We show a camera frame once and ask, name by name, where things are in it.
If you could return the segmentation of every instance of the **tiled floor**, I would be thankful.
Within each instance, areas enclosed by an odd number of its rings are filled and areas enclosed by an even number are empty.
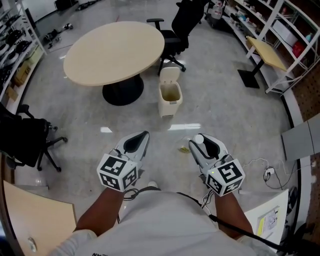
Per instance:
[[[170,0],[103,0],[70,17],[74,30],[65,32],[60,46],[71,45],[88,31],[117,19],[145,22],[148,18],[164,18],[161,25],[169,29],[177,11]],[[147,130],[151,138],[138,188],[155,180],[163,190],[201,199],[207,189],[198,178],[199,168],[191,154],[177,150],[179,139],[199,132],[224,142],[242,165],[258,158],[268,160],[270,166],[278,168],[284,184],[289,176],[279,161],[285,160],[281,133],[290,126],[279,96],[265,94],[263,88],[244,87],[237,69],[251,70],[253,65],[232,34],[213,30],[203,22],[190,33],[189,45],[179,56],[186,64],[186,72],[178,80],[183,104],[173,118],[164,119],[158,114],[157,65],[141,74],[144,91],[137,101],[113,106],[104,100],[102,87],[80,86],[66,77],[61,57],[70,47],[46,56],[30,80],[23,102],[30,105],[35,117],[59,127],[56,136],[68,137],[67,144],[62,142],[50,151],[62,172],[57,173],[44,158],[42,172],[28,167],[17,169],[16,183],[35,185],[46,181],[50,190],[39,193],[74,203],[79,218],[103,190],[96,173],[103,153],[108,153],[123,136]],[[170,130],[176,124],[199,124],[199,129]],[[109,127],[112,132],[102,133],[101,127]],[[266,166],[262,160],[246,166],[243,188],[270,190],[263,181]],[[288,173],[293,163],[286,162],[285,166]],[[295,183],[294,176],[288,185]],[[279,186],[275,176],[269,184]]]

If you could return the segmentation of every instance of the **person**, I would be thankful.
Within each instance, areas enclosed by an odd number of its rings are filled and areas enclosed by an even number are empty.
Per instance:
[[[106,188],[72,235],[49,256],[275,256],[269,247],[214,223],[195,199],[161,191],[154,181],[129,201],[115,225],[124,193]],[[215,194],[219,219],[252,233],[232,193]]]

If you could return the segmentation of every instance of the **wooden tabletop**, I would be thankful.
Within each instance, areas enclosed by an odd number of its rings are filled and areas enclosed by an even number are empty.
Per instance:
[[[3,181],[13,231],[25,256],[45,256],[76,228],[73,204],[55,201]],[[32,252],[33,238],[37,252]]]
[[[100,26],[70,48],[63,63],[65,74],[83,86],[103,86],[131,78],[161,56],[163,35],[154,26],[121,21]]]
[[[266,42],[254,39],[250,36],[247,38],[249,42],[254,46],[256,51],[259,53],[261,59],[263,59],[264,63],[282,69],[283,71],[287,71],[287,68],[275,52],[275,50]]]

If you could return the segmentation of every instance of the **white t-shirt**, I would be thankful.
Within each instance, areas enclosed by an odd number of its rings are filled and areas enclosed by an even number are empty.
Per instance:
[[[275,256],[265,244],[216,229],[193,200],[145,191],[130,201],[120,224],[97,237],[79,230],[49,256]]]

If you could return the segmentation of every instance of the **round table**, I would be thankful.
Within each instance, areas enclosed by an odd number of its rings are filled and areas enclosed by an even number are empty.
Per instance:
[[[103,86],[110,104],[134,102],[144,90],[140,73],[161,56],[165,39],[155,27],[136,21],[100,26],[70,48],[63,63],[67,77],[83,86]]]

